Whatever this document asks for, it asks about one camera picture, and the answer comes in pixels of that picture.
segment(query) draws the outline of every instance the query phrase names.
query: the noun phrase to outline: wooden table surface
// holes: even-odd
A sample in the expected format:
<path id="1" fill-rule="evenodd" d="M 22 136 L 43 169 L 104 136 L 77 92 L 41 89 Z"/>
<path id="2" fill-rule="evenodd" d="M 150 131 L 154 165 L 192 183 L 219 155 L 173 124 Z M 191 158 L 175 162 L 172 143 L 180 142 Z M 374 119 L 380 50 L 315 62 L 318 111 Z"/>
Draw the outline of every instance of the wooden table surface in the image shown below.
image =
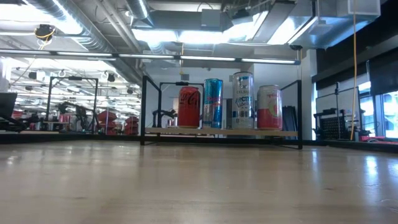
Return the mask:
<path id="1" fill-rule="evenodd" d="M 0 146 L 1 223 L 397 223 L 398 157 L 306 147 Z"/>

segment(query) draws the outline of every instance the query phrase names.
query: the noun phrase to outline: can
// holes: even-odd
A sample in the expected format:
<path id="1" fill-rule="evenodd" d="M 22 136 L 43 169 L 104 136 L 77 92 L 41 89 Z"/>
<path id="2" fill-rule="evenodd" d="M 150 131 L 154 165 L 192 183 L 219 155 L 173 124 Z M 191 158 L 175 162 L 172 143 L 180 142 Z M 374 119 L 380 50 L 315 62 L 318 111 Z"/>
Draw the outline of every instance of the can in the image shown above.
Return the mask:
<path id="1" fill-rule="evenodd" d="M 232 128 L 254 128 L 254 77 L 250 72 L 233 75 Z"/>
<path id="2" fill-rule="evenodd" d="M 282 130 L 282 95 L 277 85 L 261 86 L 257 92 L 257 128 Z"/>
<path id="3" fill-rule="evenodd" d="M 205 104 L 203 128 L 221 128 L 223 120 L 223 81 L 217 78 L 205 80 Z"/>
<path id="4" fill-rule="evenodd" d="M 178 96 L 179 128 L 198 128 L 200 123 L 200 92 L 192 86 L 182 87 Z"/>

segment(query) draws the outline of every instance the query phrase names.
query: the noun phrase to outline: wooden shelf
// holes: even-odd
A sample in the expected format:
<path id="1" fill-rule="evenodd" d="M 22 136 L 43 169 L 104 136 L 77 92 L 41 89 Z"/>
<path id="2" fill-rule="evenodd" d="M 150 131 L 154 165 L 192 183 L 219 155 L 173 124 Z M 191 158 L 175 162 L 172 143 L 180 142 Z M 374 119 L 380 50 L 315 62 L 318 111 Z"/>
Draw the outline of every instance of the wooden shelf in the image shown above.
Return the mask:
<path id="1" fill-rule="evenodd" d="M 165 134 L 223 134 L 247 136 L 297 136 L 296 131 L 263 131 L 251 129 L 192 129 L 192 128 L 146 128 L 147 133 Z"/>

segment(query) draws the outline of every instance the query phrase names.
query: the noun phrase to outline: black metal frame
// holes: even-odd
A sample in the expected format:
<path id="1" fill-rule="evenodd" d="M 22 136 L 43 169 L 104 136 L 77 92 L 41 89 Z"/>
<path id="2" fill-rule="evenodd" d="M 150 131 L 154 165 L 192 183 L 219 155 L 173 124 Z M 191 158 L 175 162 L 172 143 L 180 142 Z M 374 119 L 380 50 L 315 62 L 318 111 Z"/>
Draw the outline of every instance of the black metal frame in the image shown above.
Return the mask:
<path id="1" fill-rule="evenodd" d="M 58 82 L 52 85 L 52 81 L 54 79 L 57 79 Z M 97 105 L 97 91 L 98 91 L 98 79 L 97 78 L 83 78 L 83 77 L 50 77 L 50 85 L 49 85 L 49 96 L 47 98 L 47 110 L 45 112 L 45 121 L 49 121 L 49 115 L 50 115 L 50 101 L 51 101 L 51 91 L 52 88 L 55 87 L 60 81 L 68 79 L 68 80 L 73 80 L 73 81 L 82 81 L 82 80 L 94 80 L 95 81 L 95 92 L 94 92 L 94 107 L 93 107 L 93 120 L 89 124 L 89 127 L 91 126 L 91 133 L 94 134 L 95 131 L 95 125 L 94 125 L 94 119 L 95 118 L 95 109 Z"/>
<path id="2" fill-rule="evenodd" d="M 146 104 L 147 104 L 147 82 L 149 82 L 157 91 L 158 91 L 158 111 L 162 108 L 162 89 L 161 86 L 164 84 L 174 84 L 174 85 L 182 85 L 183 83 L 160 83 L 160 87 L 158 87 L 154 81 L 144 75 L 142 77 L 142 98 L 141 98 L 141 133 L 140 133 L 140 145 L 144 146 L 146 141 L 151 142 L 200 142 L 200 143 L 222 143 L 222 144 L 279 144 L 279 145 L 297 145 L 297 149 L 303 149 L 303 132 L 302 132 L 302 81 L 296 80 L 291 84 L 281 88 L 281 91 L 284 89 L 297 84 L 297 122 L 298 122 L 298 130 L 297 130 L 297 140 L 285 140 L 285 139 L 235 139 L 235 138 L 186 138 L 186 137 L 165 137 L 160 136 L 160 133 L 157 133 L 157 136 L 146 136 L 145 135 L 145 121 L 146 121 Z M 203 98 L 204 98 L 204 84 L 203 83 L 184 83 L 184 85 L 201 85 L 203 87 Z"/>

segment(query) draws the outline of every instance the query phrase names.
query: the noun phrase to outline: glass panel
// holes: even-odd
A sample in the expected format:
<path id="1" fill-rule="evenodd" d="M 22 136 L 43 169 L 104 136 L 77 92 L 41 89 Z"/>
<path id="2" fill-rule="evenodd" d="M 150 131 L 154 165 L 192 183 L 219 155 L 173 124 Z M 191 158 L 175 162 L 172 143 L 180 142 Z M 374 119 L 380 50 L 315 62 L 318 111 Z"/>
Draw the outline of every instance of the glass panel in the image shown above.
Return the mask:
<path id="1" fill-rule="evenodd" d="M 365 110 L 362 117 L 363 128 L 370 131 L 370 137 L 375 137 L 375 126 L 374 126 L 374 111 L 373 111 L 373 100 L 371 96 L 367 96 L 361 99 L 361 109 Z"/>
<path id="2" fill-rule="evenodd" d="M 383 94 L 384 131 L 387 138 L 398 138 L 398 91 Z"/>

